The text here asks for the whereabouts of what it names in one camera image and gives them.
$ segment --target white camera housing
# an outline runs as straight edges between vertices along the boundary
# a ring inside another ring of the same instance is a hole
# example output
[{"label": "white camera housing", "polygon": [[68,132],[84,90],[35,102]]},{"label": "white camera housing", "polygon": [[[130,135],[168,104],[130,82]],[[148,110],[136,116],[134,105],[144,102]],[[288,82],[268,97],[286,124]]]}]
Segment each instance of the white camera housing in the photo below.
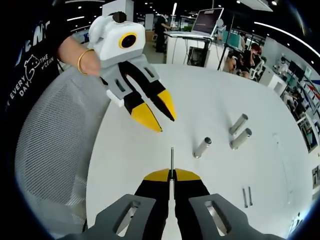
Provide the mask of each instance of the white camera housing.
[{"label": "white camera housing", "polygon": [[146,44],[145,27],[135,22],[117,23],[112,16],[99,16],[89,29],[89,41],[101,67],[138,57]]}]

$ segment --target camera lens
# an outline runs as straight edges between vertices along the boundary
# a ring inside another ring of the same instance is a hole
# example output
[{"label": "camera lens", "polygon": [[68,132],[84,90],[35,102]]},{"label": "camera lens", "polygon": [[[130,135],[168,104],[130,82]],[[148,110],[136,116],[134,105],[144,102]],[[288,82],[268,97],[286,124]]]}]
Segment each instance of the camera lens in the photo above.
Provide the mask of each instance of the camera lens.
[{"label": "camera lens", "polygon": [[136,36],[135,35],[128,35],[125,36],[125,38],[123,38],[122,42],[121,42],[121,46],[126,49],[126,48],[130,48],[133,44],[135,44],[136,42]]}]

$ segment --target metal pin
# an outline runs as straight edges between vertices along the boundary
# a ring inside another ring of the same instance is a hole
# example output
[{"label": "metal pin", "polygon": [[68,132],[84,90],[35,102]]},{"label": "metal pin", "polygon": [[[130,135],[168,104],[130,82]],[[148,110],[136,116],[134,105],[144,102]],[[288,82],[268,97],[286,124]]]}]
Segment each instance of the metal pin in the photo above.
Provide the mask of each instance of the metal pin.
[{"label": "metal pin", "polygon": [[249,187],[249,205],[252,206],[252,198],[251,198],[251,187]]},{"label": "metal pin", "polygon": [[207,149],[207,147],[210,146],[212,143],[210,137],[204,138],[204,140],[200,143],[200,145],[197,147],[197,149],[192,153],[192,155],[198,159],[201,157],[201,155],[204,153],[204,151]]},{"label": "metal pin", "polygon": [[249,128],[246,128],[235,140],[230,142],[230,147],[233,150],[238,149],[238,147],[243,144],[251,135],[252,131]]},{"label": "metal pin", "polygon": [[243,192],[243,199],[244,199],[244,208],[247,209],[248,204],[247,204],[246,190],[242,188],[242,192]]},{"label": "metal pin", "polygon": [[171,180],[174,179],[174,148],[171,148]]},{"label": "metal pin", "polygon": [[248,116],[242,113],[239,119],[235,122],[235,124],[229,128],[229,133],[231,135],[236,134],[237,131],[241,128],[243,124],[245,124],[247,120],[248,120]]}]

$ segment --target gray gripper bracket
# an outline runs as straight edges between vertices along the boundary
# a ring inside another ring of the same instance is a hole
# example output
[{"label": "gray gripper bracket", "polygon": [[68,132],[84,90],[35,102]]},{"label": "gray gripper bracket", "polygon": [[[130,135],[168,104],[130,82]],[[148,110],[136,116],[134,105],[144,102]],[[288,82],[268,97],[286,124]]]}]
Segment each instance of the gray gripper bracket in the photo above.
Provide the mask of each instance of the gray gripper bracket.
[{"label": "gray gripper bracket", "polygon": [[146,56],[141,54],[140,56],[131,58],[128,60],[131,64],[133,64],[136,68],[142,72],[145,77],[148,79],[150,83],[159,80],[159,75],[155,68],[148,62]]},{"label": "gray gripper bracket", "polygon": [[[94,226],[80,234],[69,234],[60,240],[142,240],[148,217],[156,200],[126,194],[98,213]],[[131,207],[136,207],[133,218],[123,237],[117,235],[123,219]]]},{"label": "gray gripper bracket", "polygon": [[[263,234],[249,225],[247,215],[219,194],[189,198],[199,222],[203,240],[284,240]],[[213,207],[221,218],[226,235],[220,236],[208,207]]]},{"label": "gray gripper bracket", "polygon": [[123,79],[118,64],[109,66],[108,68],[102,68],[100,70],[100,76],[108,83],[109,90],[119,100],[124,99],[126,95],[133,91]]}]

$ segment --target gray mesh chair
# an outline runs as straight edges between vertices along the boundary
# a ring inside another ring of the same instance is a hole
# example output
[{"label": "gray mesh chair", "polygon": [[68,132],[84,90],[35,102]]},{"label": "gray mesh chair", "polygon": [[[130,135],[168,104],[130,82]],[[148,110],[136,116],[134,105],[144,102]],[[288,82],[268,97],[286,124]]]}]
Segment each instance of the gray mesh chair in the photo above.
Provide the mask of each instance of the gray mesh chair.
[{"label": "gray mesh chair", "polygon": [[97,77],[71,67],[43,92],[24,122],[16,148],[17,184],[54,238],[82,232],[90,157],[109,103]]}]

